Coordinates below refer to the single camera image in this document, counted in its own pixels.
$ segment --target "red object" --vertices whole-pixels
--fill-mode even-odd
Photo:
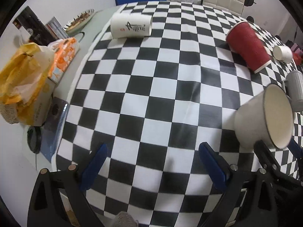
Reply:
[[[294,62],[296,63],[296,66],[301,65],[302,58],[300,57],[300,55],[297,53],[292,53],[292,54],[293,54],[293,58],[294,58]]]
[[[261,71],[271,63],[263,43],[246,21],[235,24],[226,36],[227,43],[242,56],[247,66],[254,72]]]

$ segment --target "plate of food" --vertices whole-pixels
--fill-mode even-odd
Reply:
[[[66,33],[72,36],[75,32],[82,29],[94,16],[94,9],[88,9],[78,14],[76,18],[69,21],[64,27]]]

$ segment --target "yellow plastic bag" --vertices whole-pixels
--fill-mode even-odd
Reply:
[[[51,49],[35,43],[24,44],[0,72],[0,104],[7,109],[15,108],[21,123],[32,123],[33,104],[45,84],[53,60],[54,51]]]

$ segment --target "black and white tablecloth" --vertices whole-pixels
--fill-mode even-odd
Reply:
[[[57,169],[79,163],[100,142],[109,149],[87,199],[112,217],[129,212],[140,225],[201,225],[220,198],[198,156],[208,142],[229,164],[256,171],[254,153],[239,146],[235,111],[281,81],[295,64],[275,61],[251,73],[225,42],[243,20],[231,13],[179,2],[127,4],[122,13],[153,16],[152,34],[112,39],[110,28],[86,62],[74,91]],[[250,24],[272,56],[283,45]],[[301,145],[303,113],[295,114],[294,139]],[[295,158],[273,151],[281,170],[297,178]]]

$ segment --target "metal bolt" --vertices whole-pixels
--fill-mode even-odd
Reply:
[[[260,168],[260,169],[259,169],[259,172],[262,173],[262,174],[265,174],[265,173],[266,173],[266,170],[265,170],[264,168]]]
[[[230,165],[230,169],[232,169],[233,171],[237,171],[238,170],[238,166],[235,164],[231,164]]]
[[[72,165],[69,166],[69,170],[70,170],[70,171],[73,171],[73,170],[76,169],[76,167],[77,167],[77,166],[76,166],[75,164],[72,164]]]
[[[41,173],[41,174],[47,173],[47,169],[46,169],[46,168],[41,169],[40,173]]]

